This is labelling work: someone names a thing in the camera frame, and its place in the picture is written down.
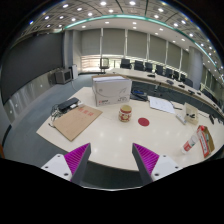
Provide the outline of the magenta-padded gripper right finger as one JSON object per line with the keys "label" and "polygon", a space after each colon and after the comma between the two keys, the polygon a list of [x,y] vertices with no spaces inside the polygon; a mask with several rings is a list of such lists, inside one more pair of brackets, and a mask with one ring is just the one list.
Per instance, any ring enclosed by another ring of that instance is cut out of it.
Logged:
{"label": "magenta-padded gripper right finger", "polygon": [[181,167],[168,155],[158,155],[136,143],[132,145],[132,154],[139,169],[143,185],[181,170]]}

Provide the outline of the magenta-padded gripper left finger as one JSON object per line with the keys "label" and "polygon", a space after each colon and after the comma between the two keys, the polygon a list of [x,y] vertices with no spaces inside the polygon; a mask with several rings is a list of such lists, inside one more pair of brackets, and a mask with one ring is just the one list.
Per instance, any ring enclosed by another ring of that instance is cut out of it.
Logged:
{"label": "magenta-padded gripper left finger", "polygon": [[84,144],[66,155],[56,154],[42,169],[77,185],[81,183],[91,154],[91,144]]}

